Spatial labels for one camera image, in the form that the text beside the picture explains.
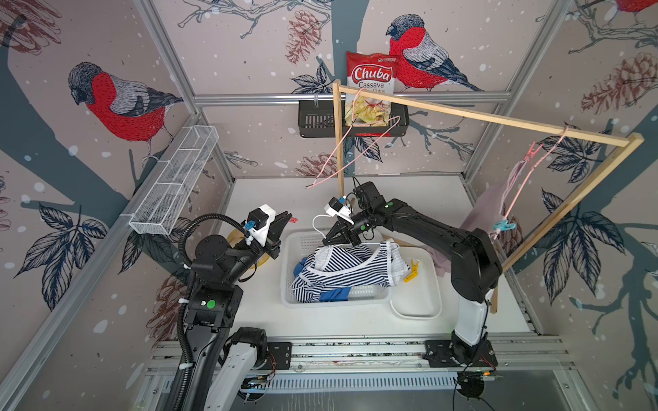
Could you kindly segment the pink tank top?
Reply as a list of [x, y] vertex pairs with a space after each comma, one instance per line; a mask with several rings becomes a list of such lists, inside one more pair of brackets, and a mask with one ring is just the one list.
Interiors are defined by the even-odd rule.
[[[502, 183], [497, 184], [488, 188], [476, 201], [471, 212], [468, 214], [464, 222], [460, 224], [459, 229], [465, 229], [466, 231], [473, 231], [474, 229], [482, 229], [489, 236], [493, 231], [493, 226], [498, 223], [505, 214], [505, 191], [507, 191], [508, 179], [512, 178], [512, 171], [521, 166], [519, 161], [511, 170], [507, 179]], [[512, 183], [512, 189], [516, 186], [516, 183]], [[517, 229], [513, 231], [504, 231], [499, 237], [502, 237], [500, 240], [507, 246], [517, 246], [519, 245], [522, 238], [522, 230], [520, 227], [520, 222], [512, 216], [509, 217], [510, 222], [517, 224]]]

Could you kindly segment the white hanger with striped top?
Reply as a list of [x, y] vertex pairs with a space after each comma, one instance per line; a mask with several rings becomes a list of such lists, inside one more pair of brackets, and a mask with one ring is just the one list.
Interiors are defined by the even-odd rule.
[[365, 285], [392, 287], [406, 277], [410, 266], [395, 241], [368, 242], [356, 246], [322, 246], [307, 268], [313, 285], [341, 289]]

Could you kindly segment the white perforated plastic basket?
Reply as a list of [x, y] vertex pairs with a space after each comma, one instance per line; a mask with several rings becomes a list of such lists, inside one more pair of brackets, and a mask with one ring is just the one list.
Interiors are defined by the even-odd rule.
[[323, 237], [317, 231], [298, 231], [290, 234], [282, 247], [283, 258], [280, 296], [282, 303], [291, 309], [297, 308], [338, 308], [357, 305], [377, 305], [389, 303], [392, 299], [392, 287], [381, 285], [365, 285], [352, 287], [344, 301], [302, 302], [297, 289], [301, 282], [303, 263], [313, 255], [317, 248], [323, 246]]

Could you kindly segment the red clothespin on pink top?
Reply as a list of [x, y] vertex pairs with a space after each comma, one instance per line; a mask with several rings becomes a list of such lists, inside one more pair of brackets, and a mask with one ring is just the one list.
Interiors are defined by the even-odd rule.
[[540, 152], [542, 148], [543, 148], [543, 144], [538, 144], [536, 141], [533, 141], [531, 146], [529, 147], [528, 152], [524, 156], [524, 161], [529, 162], [532, 159], [534, 159], [534, 157], [536, 157], [536, 154], [538, 154], [538, 152]]

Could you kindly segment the teal clothespin on pink top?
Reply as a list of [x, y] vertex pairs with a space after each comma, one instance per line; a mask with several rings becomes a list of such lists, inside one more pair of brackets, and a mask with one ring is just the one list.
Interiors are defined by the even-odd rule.
[[494, 231], [513, 231], [514, 229], [517, 229], [517, 224], [509, 222], [507, 219], [503, 219], [493, 226]]

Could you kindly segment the striped tank top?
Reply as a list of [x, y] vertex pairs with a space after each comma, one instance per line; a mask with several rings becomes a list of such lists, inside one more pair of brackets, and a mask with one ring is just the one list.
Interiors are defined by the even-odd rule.
[[290, 290], [301, 303], [346, 297], [356, 287], [392, 287], [411, 274], [393, 241], [352, 247], [323, 246], [303, 259], [293, 271]]

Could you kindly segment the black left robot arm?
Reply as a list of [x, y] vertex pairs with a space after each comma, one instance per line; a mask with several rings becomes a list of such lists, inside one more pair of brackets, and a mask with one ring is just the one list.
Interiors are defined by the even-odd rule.
[[[280, 237], [292, 215], [268, 205], [251, 211], [238, 223], [224, 214], [209, 213], [192, 220], [179, 238], [178, 249], [190, 269], [188, 289], [179, 301], [176, 334], [182, 350], [167, 398], [167, 410], [228, 410], [248, 374], [267, 362], [267, 334], [255, 327], [233, 328], [243, 298], [240, 282], [258, 260], [275, 260]], [[187, 240], [208, 220], [229, 224], [243, 234], [231, 245], [221, 235], [207, 236], [187, 253]]]

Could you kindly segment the black wall basket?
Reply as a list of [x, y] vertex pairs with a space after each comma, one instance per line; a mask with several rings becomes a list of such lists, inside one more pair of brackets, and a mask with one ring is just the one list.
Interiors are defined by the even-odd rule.
[[[385, 134], [385, 137], [403, 137], [410, 125], [408, 108], [402, 104], [393, 104], [391, 116], [399, 116], [399, 123]], [[350, 137], [379, 137], [389, 127], [385, 126], [355, 126]], [[335, 136], [333, 103], [329, 100], [300, 101], [298, 105], [298, 129], [303, 138], [331, 138]]]

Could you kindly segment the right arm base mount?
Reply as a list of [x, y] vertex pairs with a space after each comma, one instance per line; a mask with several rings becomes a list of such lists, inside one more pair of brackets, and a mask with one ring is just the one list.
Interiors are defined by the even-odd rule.
[[426, 340], [423, 359], [431, 368], [492, 368], [498, 366], [493, 346], [488, 339], [478, 345], [452, 340]]

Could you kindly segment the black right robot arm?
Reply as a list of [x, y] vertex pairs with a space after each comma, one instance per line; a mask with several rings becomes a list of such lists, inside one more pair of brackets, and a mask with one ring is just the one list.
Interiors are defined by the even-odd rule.
[[488, 306], [503, 268], [489, 234], [482, 229], [459, 229], [416, 211], [402, 200], [385, 200], [372, 182], [353, 190], [360, 211], [354, 213], [346, 198], [331, 198], [326, 213], [338, 221], [325, 245], [361, 242], [368, 229], [383, 227], [433, 248], [451, 263], [452, 287], [459, 295], [458, 320], [451, 335], [452, 360], [470, 366], [487, 347]]

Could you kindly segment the white plastic tray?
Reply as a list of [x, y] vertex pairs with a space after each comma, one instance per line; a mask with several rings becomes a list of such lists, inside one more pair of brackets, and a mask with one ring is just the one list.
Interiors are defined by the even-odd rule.
[[422, 248], [402, 247], [400, 254], [411, 266], [411, 260], [419, 262], [418, 276], [405, 283], [401, 280], [392, 289], [392, 312], [404, 320], [434, 320], [441, 315], [442, 300], [439, 278], [430, 253]]

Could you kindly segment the wooden clothes rack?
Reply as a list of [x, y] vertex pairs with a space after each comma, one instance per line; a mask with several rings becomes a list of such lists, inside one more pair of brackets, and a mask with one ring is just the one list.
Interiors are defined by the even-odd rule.
[[396, 104], [415, 107], [424, 111], [435, 111], [451, 116], [462, 116], [468, 119], [482, 121], [485, 123], [494, 123], [498, 125], [521, 128], [529, 131], [535, 131], [548, 135], [560, 135], [562, 137], [571, 137], [579, 140], [587, 140], [614, 146], [615, 150], [610, 153], [605, 161], [598, 166], [589, 176], [576, 188], [561, 205], [551, 213], [551, 215], [536, 228], [536, 231], [519, 246], [516, 251], [505, 260], [503, 270], [506, 272], [512, 269], [513, 265], [519, 261], [526, 253], [533, 248], [536, 243], [543, 238], [550, 229], [553, 229], [563, 217], [578, 205], [594, 188], [596, 188], [606, 177], [608, 177], [618, 166], [620, 166], [633, 152], [635, 152], [643, 143], [644, 137], [640, 133], [632, 133], [626, 138], [601, 135], [574, 128], [560, 127], [546, 123], [537, 123], [527, 120], [521, 120], [509, 116], [500, 116], [480, 111], [471, 111], [462, 108], [454, 108], [444, 104], [430, 103], [418, 99], [409, 99], [396, 96], [394, 94], [377, 94], [377, 92], [361, 91], [353, 87], [346, 87], [339, 80], [332, 83], [332, 102], [334, 111], [336, 148], [341, 149], [344, 137], [348, 134], [342, 129], [344, 113], [341, 108], [341, 97], [347, 95], [363, 95], [367, 98], [380, 99]]

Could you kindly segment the cassava chips bag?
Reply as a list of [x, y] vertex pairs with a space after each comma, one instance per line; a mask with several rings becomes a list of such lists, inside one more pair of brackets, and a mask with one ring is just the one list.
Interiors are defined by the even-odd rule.
[[348, 126], [381, 127], [388, 125], [391, 102], [365, 97], [364, 92], [392, 94], [398, 59], [394, 56], [375, 53], [364, 55], [346, 53], [347, 86], [362, 92], [348, 94], [345, 98], [344, 121]]

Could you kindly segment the blue tank top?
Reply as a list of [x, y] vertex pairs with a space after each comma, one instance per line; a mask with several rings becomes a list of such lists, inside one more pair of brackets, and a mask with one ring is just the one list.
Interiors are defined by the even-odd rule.
[[[306, 263], [306, 258], [302, 259], [296, 264], [296, 267], [293, 271], [294, 277], [298, 277], [303, 270], [304, 264]], [[349, 294], [351, 292], [351, 287], [346, 287], [342, 289], [332, 289], [324, 291], [320, 294], [319, 302], [340, 302], [347, 301]]]

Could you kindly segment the yellow bowl with buns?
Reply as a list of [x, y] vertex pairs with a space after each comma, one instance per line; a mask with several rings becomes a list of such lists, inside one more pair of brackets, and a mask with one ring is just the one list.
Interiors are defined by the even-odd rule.
[[[244, 239], [244, 234], [238, 231], [237, 229], [233, 229], [233, 231], [231, 231], [231, 233], [229, 234], [229, 236], [226, 237], [226, 239], [228, 243], [234, 248], [236, 245], [238, 245], [238, 243], [240, 243], [241, 240]], [[257, 260], [256, 266], [261, 267], [265, 265], [265, 263], [267, 263], [268, 260], [269, 260], [269, 255], [267, 253], [264, 253], [264, 255], [262, 255], [262, 257], [260, 257]]]

